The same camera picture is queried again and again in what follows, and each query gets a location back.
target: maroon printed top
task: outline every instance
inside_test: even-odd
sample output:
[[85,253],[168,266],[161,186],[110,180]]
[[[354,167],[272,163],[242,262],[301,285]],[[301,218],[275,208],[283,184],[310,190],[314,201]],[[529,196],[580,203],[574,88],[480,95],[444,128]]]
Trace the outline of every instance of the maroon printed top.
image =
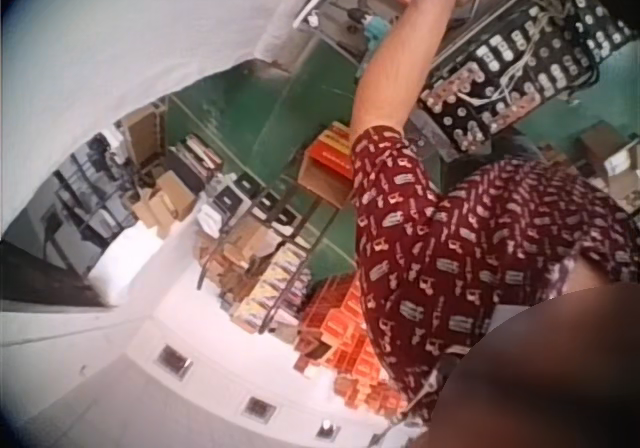
[[426,383],[438,359],[473,346],[497,304],[562,294],[578,254],[612,281],[637,279],[630,217],[564,170],[504,160],[443,197],[396,130],[367,130],[352,157],[369,336],[410,401],[427,385],[413,411],[425,421],[443,384]]

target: woman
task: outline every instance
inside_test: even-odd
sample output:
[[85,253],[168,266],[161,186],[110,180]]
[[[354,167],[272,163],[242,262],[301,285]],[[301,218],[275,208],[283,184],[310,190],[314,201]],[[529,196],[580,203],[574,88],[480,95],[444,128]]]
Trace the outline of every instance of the woman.
[[447,197],[431,189],[402,128],[455,4],[413,0],[360,81],[351,122],[369,335],[408,399],[420,398],[413,413],[424,420],[443,384],[430,373],[486,333],[497,305],[531,306],[638,274],[631,220],[578,177],[510,159]]

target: cardboard box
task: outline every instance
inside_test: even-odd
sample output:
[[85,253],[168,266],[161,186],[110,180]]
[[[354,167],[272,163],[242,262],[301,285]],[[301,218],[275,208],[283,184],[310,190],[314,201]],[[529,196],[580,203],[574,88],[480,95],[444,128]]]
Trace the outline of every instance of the cardboard box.
[[231,251],[235,258],[248,262],[251,256],[259,250],[268,234],[269,230],[262,223],[253,216],[247,216],[240,224],[233,227],[227,238],[226,246],[233,247]]
[[157,180],[158,187],[169,198],[176,211],[176,219],[184,220],[196,205],[196,197],[173,171],[167,171]]
[[307,149],[298,183],[332,205],[341,208],[352,188],[349,129],[333,123]]
[[581,136],[587,158],[608,192],[622,200],[640,189],[640,140],[629,139],[606,123],[598,123]]
[[149,207],[149,199],[152,195],[153,190],[144,188],[140,191],[140,201],[134,203],[131,207],[138,219],[142,221],[144,226],[146,226],[147,228],[153,228],[158,224],[158,220]]
[[158,222],[158,236],[165,239],[175,222],[175,211],[171,201],[162,191],[158,191],[148,202],[149,209]]

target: circuit board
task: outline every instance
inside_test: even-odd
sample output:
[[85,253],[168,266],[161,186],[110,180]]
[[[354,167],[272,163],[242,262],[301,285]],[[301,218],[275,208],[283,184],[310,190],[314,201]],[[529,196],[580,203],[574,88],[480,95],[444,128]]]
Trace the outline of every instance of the circuit board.
[[[486,146],[492,135],[579,86],[634,39],[597,0],[572,2],[564,17],[541,20],[545,12],[535,1],[518,0],[454,62],[434,71],[420,105],[459,155]],[[507,90],[501,79],[519,61],[523,67]]]

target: stacked boxes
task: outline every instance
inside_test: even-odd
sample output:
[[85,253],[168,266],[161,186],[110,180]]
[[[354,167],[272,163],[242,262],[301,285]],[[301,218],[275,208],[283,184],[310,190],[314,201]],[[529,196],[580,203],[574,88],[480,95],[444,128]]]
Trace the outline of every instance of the stacked boxes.
[[[302,355],[296,369],[303,371],[310,363],[335,370],[338,377],[334,391],[344,398],[347,407],[365,406],[391,418],[404,409],[406,403],[385,381],[386,372],[364,328],[360,295],[357,274],[322,282],[301,323],[296,351]],[[322,360],[309,361],[305,354],[320,343],[330,345],[331,350]]]

